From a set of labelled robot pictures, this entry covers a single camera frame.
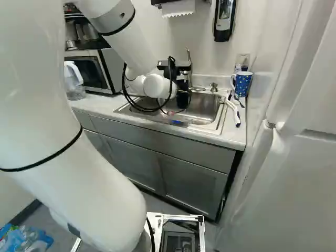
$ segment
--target microwave door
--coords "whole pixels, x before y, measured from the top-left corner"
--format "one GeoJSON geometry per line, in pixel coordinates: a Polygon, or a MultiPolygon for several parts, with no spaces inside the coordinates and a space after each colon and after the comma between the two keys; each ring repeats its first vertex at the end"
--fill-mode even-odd
{"type": "Polygon", "coordinates": [[[83,76],[85,89],[87,91],[110,93],[112,90],[107,82],[103,67],[96,56],[66,57],[72,60],[83,76]]]}

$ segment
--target paper towel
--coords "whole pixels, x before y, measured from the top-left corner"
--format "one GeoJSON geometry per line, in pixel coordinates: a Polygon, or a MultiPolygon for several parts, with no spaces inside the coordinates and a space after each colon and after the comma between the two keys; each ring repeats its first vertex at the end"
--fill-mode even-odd
{"type": "Polygon", "coordinates": [[[162,4],[162,17],[176,17],[193,14],[195,12],[195,0],[180,0],[162,4]]]}

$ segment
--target coffee maker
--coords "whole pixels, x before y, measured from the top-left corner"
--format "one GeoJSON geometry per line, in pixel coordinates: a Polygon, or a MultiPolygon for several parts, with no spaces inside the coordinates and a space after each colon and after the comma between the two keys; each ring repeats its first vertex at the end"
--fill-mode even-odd
{"type": "Polygon", "coordinates": [[[110,48],[110,45],[74,4],[64,4],[63,10],[66,24],[66,50],[110,48]]]}

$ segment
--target microwave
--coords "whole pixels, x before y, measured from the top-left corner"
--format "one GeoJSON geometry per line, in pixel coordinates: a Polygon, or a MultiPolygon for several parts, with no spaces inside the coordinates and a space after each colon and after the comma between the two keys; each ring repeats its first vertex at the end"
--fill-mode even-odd
{"type": "Polygon", "coordinates": [[[124,61],[112,48],[66,51],[65,61],[78,67],[87,92],[113,95],[121,91],[124,61]]]}

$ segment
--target countertop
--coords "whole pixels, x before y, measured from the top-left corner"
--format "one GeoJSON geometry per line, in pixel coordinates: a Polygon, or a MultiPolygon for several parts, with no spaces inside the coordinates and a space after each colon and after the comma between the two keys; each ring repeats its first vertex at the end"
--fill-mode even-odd
{"type": "MultiPolygon", "coordinates": [[[[218,93],[220,92],[223,94],[226,93],[225,90],[220,90],[218,93]]],[[[243,105],[245,105],[244,98],[241,98],[240,101],[243,105]]],[[[243,151],[246,145],[246,110],[241,108],[239,105],[237,107],[242,121],[240,127],[235,127],[233,112],[230,108],[228,108],[222,134],[214,135],[211,133],[204,133],[196,130],[178,127],[175,125],[152,122],[142,118],[114,113],[114,110],[127,103],[123,95],[105,97],[95,94],[88,94],[87,97],[82,100],[69,101],[69,103],[72,109],[76,111],[88,113],[94,116],[96,115],[98,117],[131,124],[146,129],[177,135],[196,141],[219,145],[239,151],[243,151]]]]}

